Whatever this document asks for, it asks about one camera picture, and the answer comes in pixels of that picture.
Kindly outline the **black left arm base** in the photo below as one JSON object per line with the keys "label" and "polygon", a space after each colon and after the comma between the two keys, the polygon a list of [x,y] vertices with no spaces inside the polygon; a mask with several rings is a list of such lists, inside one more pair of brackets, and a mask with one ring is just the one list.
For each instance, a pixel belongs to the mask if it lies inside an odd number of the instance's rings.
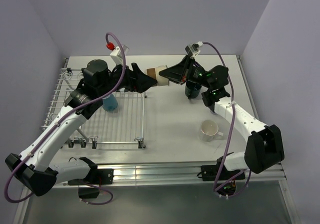
{"label": "black left arm base", "polygon": [[104,185],[113,183],[114,170],[110,168],[96,169],[85,179],[73,179],[67,182],[69,186],[79,186],[78,197],[80,199],[96,199],[103,192]]}

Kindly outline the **blue floral mug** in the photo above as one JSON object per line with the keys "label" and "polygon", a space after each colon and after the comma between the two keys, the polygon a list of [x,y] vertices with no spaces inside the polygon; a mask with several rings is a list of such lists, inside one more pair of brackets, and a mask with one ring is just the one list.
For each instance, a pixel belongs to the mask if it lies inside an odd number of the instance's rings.
{"label": "blue floral mug", "polygon": [[106,96],[104,99],[102,99],[102,108],[106,112],[113,112],[118,108],[118,102],[117,99],[113,94],[110,94],[109,96]]}

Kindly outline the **white ceramic mug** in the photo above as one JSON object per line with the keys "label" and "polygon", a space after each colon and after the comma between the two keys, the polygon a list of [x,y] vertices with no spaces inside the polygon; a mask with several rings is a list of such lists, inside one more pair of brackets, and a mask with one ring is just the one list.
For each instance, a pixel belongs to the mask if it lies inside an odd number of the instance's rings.
{"label": "white ceramic mug", "polygon": [[203,142],[210,142],[216,137],[223,137],[224,134],[219,130],[219,126],[215,121],[204,120],[198,132],[198,137]]}

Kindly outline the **cream tumbler with brown band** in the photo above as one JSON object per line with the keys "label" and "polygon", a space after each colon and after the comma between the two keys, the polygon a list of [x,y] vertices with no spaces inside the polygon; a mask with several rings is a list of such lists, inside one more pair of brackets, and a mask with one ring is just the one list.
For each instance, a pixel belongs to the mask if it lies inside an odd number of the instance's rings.
{"label": "cream tumbler with brown band", "polygon": [[167,78],[160,76],[160,71],[163,71],[165,69],[167,69],[167,66],[161,65],[161,66],[154,67],[154,68],[148,68],[144,71],[144,73],[147,76],[149,76],[157,81],[157,83],[154,85],[154,87],[156,87],[156,86],[169,86],[170,81]]}

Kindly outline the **dark green mug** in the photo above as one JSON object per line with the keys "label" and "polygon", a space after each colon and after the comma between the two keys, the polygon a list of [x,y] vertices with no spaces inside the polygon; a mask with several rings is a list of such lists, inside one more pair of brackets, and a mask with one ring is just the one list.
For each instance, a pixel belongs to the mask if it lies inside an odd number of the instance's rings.
{"label": "dark green mug", "polygon": [[198,97],[201,88],[201,85],[188,81],[185,84],[184,93],[188,99],[194,99]]}

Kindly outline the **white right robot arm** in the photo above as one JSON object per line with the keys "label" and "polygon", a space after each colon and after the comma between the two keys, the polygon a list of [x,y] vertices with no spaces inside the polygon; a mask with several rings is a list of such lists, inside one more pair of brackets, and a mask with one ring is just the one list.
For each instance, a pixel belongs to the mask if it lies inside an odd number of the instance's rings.
{"label": "white right robot arm", "polygon": [[279,127],[268,126],[256,119],[236,104],[226,91],[228,70],[223,65],[217,65],[206,71],[194,58],[186,55],[180,63],[159,72],[161,77],[173,83],[190,81],[207,88],[201,94],[204,105],[227,120],[246,141],[245,151],[228,154],[216,167],[216,173],[222,179],[229,178],[234,170],[249,169],[259,174],[285,158]]}

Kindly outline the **aluminium rail frame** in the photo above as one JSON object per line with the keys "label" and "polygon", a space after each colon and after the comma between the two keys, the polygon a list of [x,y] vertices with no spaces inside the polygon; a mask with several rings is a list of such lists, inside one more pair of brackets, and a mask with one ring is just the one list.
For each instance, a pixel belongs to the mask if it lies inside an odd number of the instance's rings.
{"label": "aluminium rail frame", "polygon": [[[235,101],[257,119],[239,56],[222,57],[229,68]],[[73,56],[69,58],[67,68],[80,69],[95,58],[103,59],[112,65],[111,58],[107,56]],[[193,101],[187,100],[184,86],[171,83],[169,86],[153,87],[146,91],[146,95],[145,149],[69,148],[65,145],[56,153],[51,163],[65,163],[71,156],[87,157],[101,164],[99,168],[114,169],[113,186],[201,183],[201,180],[196,178],[196,172],[201,170],[201,165],[215,164],[216,159],[223,155],[229,122],[212,114],[203,105],[200,95]],[[201,122],[207,119],[218,123],[219,130],[224,133],[223,137],[207,143],[199,139],[198,128]],[[252,172],[250,184],[264,181],[276,181],[276,184],[279,184],[290,222],[301,224],[282,164],[278,163],[260,174]]]}

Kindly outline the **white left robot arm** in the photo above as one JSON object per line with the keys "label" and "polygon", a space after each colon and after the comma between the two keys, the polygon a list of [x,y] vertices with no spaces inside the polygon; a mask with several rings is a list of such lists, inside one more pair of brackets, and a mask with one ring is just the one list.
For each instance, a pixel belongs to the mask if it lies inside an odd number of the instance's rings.
{"label": "white left robot arm", "polygon": [[122,88],[144,93],[157,84],[136,63],[131,67],[118,64],[109,71],[104,60],[95,59],[88,63],[82,74],[77,88],[45,131],[27,149],[20,154],[9,154],[5,160],[11,175],[38,197],[61,182],[81,180],[91,184],[98,178],[97,164],[86,157],[60,164],[51,161],[71,134],[102,106],[103,95],[108,96]]}

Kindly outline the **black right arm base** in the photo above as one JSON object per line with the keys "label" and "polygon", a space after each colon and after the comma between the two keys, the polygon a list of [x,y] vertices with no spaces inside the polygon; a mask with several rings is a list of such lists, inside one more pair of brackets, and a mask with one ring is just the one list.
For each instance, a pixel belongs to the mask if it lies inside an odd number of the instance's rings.
{"label": "black right arm base", "polygon": [[[214,181],[217,177],[219,167],[218,165],[202,165],[201,171],[197,174],[202,181]],[[234,195],[237,189],[236,180],[244,180],[245,174],[241,170],[228,171],[225,167],[222,168],[221,174],[218,178],[219,181],[227,181],[231,177],[235,176],[232,180],[228,181],[221,189],[217,191],[219,195],[231,196]]]}

